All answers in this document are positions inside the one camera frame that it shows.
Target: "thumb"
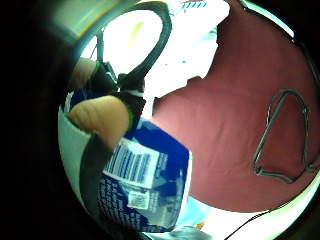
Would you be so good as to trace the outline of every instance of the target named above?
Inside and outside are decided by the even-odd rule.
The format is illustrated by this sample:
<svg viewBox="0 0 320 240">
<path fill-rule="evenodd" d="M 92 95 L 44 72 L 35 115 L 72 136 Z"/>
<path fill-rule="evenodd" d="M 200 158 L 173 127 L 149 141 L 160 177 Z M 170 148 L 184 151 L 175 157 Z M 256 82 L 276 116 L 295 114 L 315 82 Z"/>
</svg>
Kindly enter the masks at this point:
<svg viewBox="0 0 320 240">
<path fill-rule="evenodd" d="M 104 96 L 80 102 L 68 117 L 86 132 L 99 134 L 112 150 L 129 128 L 129 112 L 124 103 L 114 96 Z"/>
</svg>

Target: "barcode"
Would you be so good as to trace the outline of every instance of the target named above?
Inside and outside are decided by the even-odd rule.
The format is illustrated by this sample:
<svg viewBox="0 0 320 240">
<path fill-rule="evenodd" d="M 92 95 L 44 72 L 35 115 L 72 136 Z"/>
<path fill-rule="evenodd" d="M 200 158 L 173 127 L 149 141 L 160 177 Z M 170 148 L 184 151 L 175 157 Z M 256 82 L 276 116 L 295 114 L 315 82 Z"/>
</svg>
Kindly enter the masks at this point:
<svg viewBox="0 0 320 240">
<path fill-rule="evenodd" d="M 122 139 L 104 173 L 129 181 L 131 184 L 151 188 L 159 153 L 127 139 Z"/>
<path fill-rule="evenodd" d="M 138 209 L 148 209 L 150 201 L 149 192 L 130 191 L 128 195 L 128 207 Z"/>
</svg>

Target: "dark background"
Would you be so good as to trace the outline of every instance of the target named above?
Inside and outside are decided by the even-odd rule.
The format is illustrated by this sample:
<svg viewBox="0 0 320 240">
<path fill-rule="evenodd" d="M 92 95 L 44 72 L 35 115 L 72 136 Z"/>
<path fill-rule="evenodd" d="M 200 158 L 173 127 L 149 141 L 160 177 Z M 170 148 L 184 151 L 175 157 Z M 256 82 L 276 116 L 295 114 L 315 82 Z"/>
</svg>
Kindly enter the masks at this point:
<svg viewBox="0 0 320 240">
<path fill-rule="evenodd" d="M 320 68 L 317 1 L 254 2 L 295 26 Z M 0 239 L 108 239 L 80 204 L 75 204 L 62 169 L 56 112 L 51 108 L 57 104 L 53 94 L 56 85 L 50 83 L 51 95 L 43 94 L 47 83 L 42 79 L 51 63 L 44 52 L 52 51 L 55 44 L 48 43 L 36 24 L 29 21 L 35 3 L 1 3 L 1 119 L 2 133 L 6 132 L 9 144 L 0 167 Z M 313 199 L 279 239 L 318 239 L 319 211 L 319 199 Z"/>
</svg>

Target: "packaging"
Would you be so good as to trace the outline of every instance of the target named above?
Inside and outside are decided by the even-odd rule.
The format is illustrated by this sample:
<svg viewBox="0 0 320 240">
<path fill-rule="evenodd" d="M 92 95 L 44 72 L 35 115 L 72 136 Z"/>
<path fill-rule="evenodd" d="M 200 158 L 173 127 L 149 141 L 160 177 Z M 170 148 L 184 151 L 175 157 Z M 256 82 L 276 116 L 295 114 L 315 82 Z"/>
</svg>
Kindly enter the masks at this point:
<svg viewBox="0 0 320 240">
<path fill-rule="evenodd" d="M 99 206 L 141 232 L 171 231 L 189 193 L 192 153 L 146 119 L 117 145 L 101 176 Z"/>
</svg>

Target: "red surface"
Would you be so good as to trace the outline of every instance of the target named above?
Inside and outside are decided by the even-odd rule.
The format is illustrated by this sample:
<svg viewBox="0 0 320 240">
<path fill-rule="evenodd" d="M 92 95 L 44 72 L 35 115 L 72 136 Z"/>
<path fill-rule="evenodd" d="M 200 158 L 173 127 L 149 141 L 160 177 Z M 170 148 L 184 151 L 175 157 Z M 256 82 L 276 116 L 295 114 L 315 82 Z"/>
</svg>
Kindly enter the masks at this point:
<svg viewBox="0 0 320 240">
<path fill-rule="evenodd" d="M 192 79 L 160 99 L 153 121 L 192 150 L 192 196 L 229 211 L 270 209 L 300 193 L 315 174 L 291 185 L 254 174 L 252 157 L 269 102 L 281 88 L 303 94 L 311 109 L 310 160 L 320 151 L 320 94 L 302 52 L 236 1 L 218 30 L 219 48 L 207 78 Z M 301 107 L 293 99 L 281 110 L 261 161 L 291 175 L 303 169 L 304 141 Z"/>
</svg>

